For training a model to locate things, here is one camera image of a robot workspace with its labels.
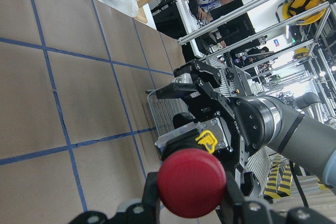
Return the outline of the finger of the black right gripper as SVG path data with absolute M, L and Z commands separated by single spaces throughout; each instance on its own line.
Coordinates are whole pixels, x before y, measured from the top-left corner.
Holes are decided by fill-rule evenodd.
M 196 85 L 190 83 L 170 83 L 155 91 L 158 99 L 184 98 L 197 91 Z
M 174 76 L 189 74 L 192 83 L 198 78 L 204 82 L 209 82 L 213 88 L 221 86 L 221 77 L 218 68 L 214 68 L 200 60 L 191 60 L 173 71 Z

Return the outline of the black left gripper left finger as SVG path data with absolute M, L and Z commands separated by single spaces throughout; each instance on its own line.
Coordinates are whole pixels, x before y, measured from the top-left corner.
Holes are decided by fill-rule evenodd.
M 148 173 L 141 201 L 144 209 L 148 210 L 152 215 L 160 214 L 160 198 L 157 187 L 157 176 L 158 172 Z

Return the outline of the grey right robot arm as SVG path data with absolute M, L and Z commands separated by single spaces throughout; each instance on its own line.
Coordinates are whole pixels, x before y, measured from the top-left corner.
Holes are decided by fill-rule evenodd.
M 174 80 L 157 89 L 159 99 L 181 99 L 192 115 L 185 124 L 215 120 L 220 133 L 206 147 L 227 155 L 241 170 L 247 158 L 267 146 L 335 186 L 335 129 L 272 96 L 227 97 L 218 89 L 227 72 L 198 60 L 174 70 Z

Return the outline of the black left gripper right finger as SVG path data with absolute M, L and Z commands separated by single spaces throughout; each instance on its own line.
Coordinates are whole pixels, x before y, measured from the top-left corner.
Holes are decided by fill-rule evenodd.
M 226 188 L 222 200 L 223 214 L 238 214 L 243 203 L 244 195 L 241 192 L 240 186 L 236 183 L 233 175 L 230 172 L 226 172 Z

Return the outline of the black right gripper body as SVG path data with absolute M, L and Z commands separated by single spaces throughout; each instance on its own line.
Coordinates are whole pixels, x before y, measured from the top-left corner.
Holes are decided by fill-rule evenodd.
M 256 142 L 255 136 L 248 137 L 247 130 L 238 125 L 242 119 L 237 113 L 229 115 L 219 109 L 205 121 L 183 112 L 173 116 L 173 126 L 178 129 L 195 123 L 200 131 L 213 132 L 218 141 L 213 155 L 226 171 L 234 175 L 244 195 L 260 195 L 263 181 L 258 178 L 259 169 L 254 163 L 262 147 Z

